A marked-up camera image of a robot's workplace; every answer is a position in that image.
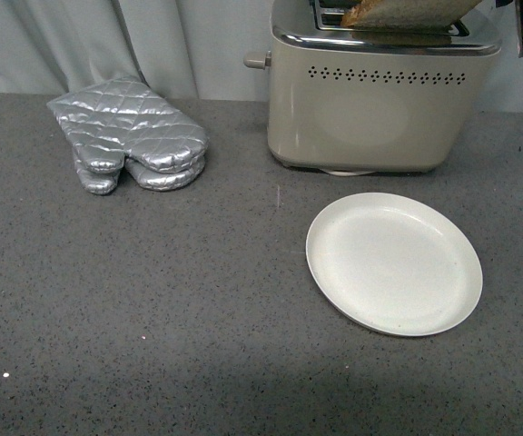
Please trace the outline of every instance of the beige toaster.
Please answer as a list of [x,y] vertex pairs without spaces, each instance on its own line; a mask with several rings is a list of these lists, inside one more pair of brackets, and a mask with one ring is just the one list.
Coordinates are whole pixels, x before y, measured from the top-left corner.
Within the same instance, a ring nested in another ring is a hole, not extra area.
[[271,152],[340,175],[438,166],[499,54],[497,30],[476,10],[439,30],[350,30],[345,3],[275,0],[271,51],[244,58],[271,67]]

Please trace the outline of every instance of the quilted oven mitt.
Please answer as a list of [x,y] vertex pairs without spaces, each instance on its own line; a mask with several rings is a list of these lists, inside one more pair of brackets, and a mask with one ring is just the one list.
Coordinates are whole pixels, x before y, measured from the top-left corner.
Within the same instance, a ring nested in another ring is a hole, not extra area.
[[74,148],[76,172],[89,192],[111,192],[126,160],[142,187],[159,191],[191,182],[204,167],[205,131],[136,77],[62,95],[48,107]]

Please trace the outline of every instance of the curtain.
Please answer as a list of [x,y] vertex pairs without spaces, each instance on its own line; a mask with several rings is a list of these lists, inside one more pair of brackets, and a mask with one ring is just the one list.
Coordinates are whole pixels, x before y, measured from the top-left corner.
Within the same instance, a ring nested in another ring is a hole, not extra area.
[[513,4],[495,6],[489,0],[479,5],[479,11],[499,30],[502,52],[479,95],[476,108],[480,111],[523,112],[523,59],[518,54],[516,8]]
[[[272,0],[0,0],[0,92],[63,94],[127,74],[172,98],[267,100],[269,72],[242,65],[271,49]],[[514,5],[479,9],[502,56],[476,108],[523,112]]]
[[0,92],[63,94],[139,75],[136,60],[156,92],[197,96],[174,0],[0,0]]

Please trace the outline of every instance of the bread slice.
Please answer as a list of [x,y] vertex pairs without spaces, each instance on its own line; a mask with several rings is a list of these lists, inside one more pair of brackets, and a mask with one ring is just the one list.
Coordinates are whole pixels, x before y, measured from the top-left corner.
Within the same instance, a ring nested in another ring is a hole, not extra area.
[[343,17],[343,27],[425,29],[448,27],[481,0],[362,0]]

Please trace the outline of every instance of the plate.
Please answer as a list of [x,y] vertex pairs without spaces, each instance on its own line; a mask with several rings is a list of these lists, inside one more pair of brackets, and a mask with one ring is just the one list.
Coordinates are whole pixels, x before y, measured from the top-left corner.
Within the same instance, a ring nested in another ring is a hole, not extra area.
[[479,258],[441,213],[390,193],[359,193],[322,210],[306,256],[342,313],[377,332],[426,336],[471,315],[481,295]]

